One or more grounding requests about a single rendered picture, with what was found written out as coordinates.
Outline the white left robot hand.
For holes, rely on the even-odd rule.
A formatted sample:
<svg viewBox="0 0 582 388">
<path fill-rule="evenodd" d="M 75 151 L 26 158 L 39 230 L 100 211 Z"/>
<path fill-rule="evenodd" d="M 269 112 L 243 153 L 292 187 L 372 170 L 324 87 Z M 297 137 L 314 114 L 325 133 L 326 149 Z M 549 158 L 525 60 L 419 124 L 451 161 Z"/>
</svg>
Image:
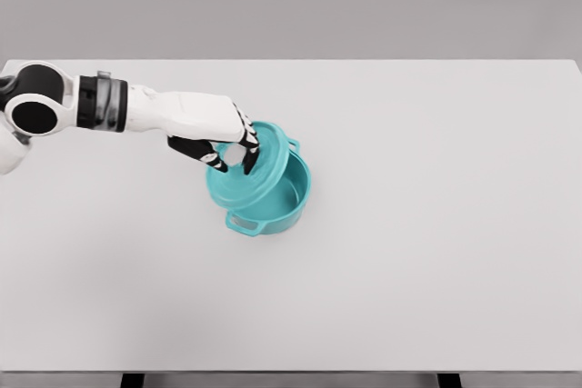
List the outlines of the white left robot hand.
<svg viewBox="0 0 582 388">
<path fill-rule="evenodd" d="M 170 148 L 225 173 L 228 166 L 214 144 L 239 144 L 246 149 L 243 171 L 251 173 L 260 154 L 256 129 L 230 97 L 165 92 L 158 98 L 166 109 L 164 130 Z"/>
</svg>

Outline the teal pot lid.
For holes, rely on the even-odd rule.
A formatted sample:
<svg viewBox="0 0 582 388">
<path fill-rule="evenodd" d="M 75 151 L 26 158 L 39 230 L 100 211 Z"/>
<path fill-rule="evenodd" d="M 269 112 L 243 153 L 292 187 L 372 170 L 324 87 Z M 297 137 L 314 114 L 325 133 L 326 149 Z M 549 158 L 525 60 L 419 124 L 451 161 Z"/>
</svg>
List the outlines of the teal pot lid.
<svg viewBox="0 0 582 388">
<path fill-rule="evenodd" d="M 236 210 L 250 206 L 267 195 L 281 179 L 290 153 L 289 138 L 277 124 L 255 122 L 260 143 L 259 156 L 249 174 L 239 163 L 226 173 L 206 170 L 206 187 L 220 207 Z"/>
</svg>

